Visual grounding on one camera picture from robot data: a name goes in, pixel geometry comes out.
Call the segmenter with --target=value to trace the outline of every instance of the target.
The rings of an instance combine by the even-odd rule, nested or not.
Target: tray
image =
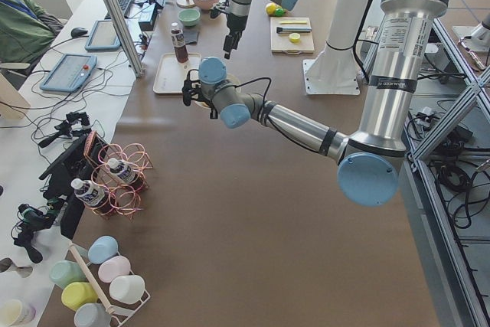
[[[185,63],[179,63],[174,53],[163,54],[153,83],[153,92],[182,93],[188,71],[198,69],[200,63],[201,55],[198,53],[189,53],[189,60]],[[197,79],[198,72],[192,72],[191,78]]]

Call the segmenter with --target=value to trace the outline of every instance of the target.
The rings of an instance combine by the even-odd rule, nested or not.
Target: green jacket
[[[33,0],[6,0],[26,5],[38,17],[46,11]],[[53,31],[38,19],[0,2],[0,61],[31,63],[38,59],[54,40]]]

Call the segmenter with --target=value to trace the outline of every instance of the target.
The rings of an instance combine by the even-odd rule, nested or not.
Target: lemon
[[[268,15],[273,15],[277,8],[279,8],[279,6],[276,3],[268,3],[266,5],[266,13]]]
[[[292,34],[289,34],[289,40],[296,44],[299,42],[299,40],[301,40],[301,35],[300,34],[297,34],[297,33],[292,33]]]

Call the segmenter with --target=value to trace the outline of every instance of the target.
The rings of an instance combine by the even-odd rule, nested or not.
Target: tablet
[[[117,37],[112,20],[96,21],[89,34],[85,50],[87,51],[115,51],[121,43]]]
[[[43,91],[72,93],[88,81],[97,64],[95,55],[65,54],[39,88]]]

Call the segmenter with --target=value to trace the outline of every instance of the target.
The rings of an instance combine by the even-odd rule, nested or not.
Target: aluminum frame rail
[[[114,30],[117,33],[117,37],[121,42],[122,49],[126,53],[129,60],[129,65],[134,71],[136,77],[141,77],[144,74],[142,62],[139,59],[139,55],[136,52],[136,47],[132,42],[131,34],[129,33],[128,26],[124,20],[123,13],[119,7],[117,0],[104,0],[107,11],[113,20]]]
[[[483,114],[490,124],[490,98],[488,97],[485,86],[490,81],[490,68],[481,75],[476,76],[473,69],[468,65],[465,58],[461,55],[459,49],[452,41],[447,30],[439,19],[434,20],[433,29],[441,40],[446,49],[450,60],[455,64],[456,68],[465,73],[468,77],[465,78],[467,87],[456,99],[455,103],[446,111],[438,124],[430,131],[430,133],[420,142],[415,145],[410,141],[411,158],[414,168],[418,170],[423,180],[426,192],[430,198],[431,206],[439,225],[440,233],[443,236],[446,249],[452,260],[453,268],[458,275],[461,289],[465,294],[466,302],[469,310],[472,313],[475,325],[478,327],[488,327],[488,322],[485,313],[479,302],[475,288],[472,286],[469,271],[466,268],[466,263],[461,254],[457,243],[454,240],[454,235],[451,230],[451,224],[447,219],[447,215],[443,204],[437,194],[437,190],[433,183],[433,176],[426,163],[423,161],[430,155],[439,143],[461,122],[475,106],[482,109]]]

